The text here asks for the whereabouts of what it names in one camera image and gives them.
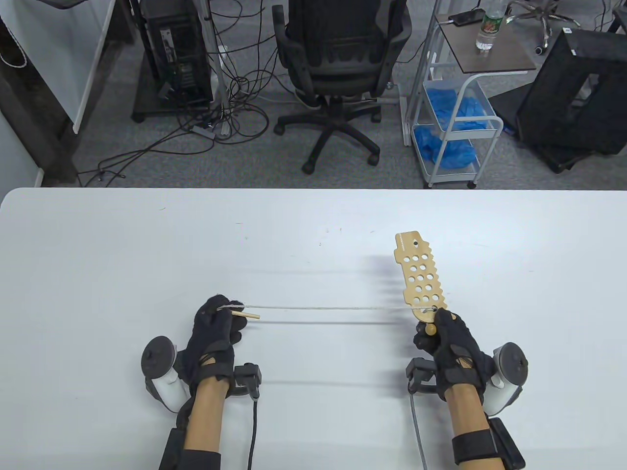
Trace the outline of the person's right hand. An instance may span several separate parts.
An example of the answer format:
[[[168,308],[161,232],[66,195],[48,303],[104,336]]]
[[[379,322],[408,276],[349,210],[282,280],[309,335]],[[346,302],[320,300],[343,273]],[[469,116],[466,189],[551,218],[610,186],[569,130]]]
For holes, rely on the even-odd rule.
[[[495,374],[494,360],[482,352],[460,316],[446,309],[434,314],[433,323],[418,322],[413,339],[417,349],[433,357],[436,393],[446,400],[445,392],[454,385],[472,385],[480,401],[490,378]]]

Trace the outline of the person's left hand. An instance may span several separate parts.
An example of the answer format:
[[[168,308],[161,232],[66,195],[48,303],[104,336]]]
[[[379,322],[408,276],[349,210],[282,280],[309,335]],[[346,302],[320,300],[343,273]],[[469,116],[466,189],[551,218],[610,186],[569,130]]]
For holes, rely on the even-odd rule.
[[[241,302],[215,295],[195,314],[190,340],[175,363],[175,370],[189,386],[192,397],[205,379],[225,381],[229,390],[235,386],[233,345],[241,340],[248,320],[233,313],[243,310]]]

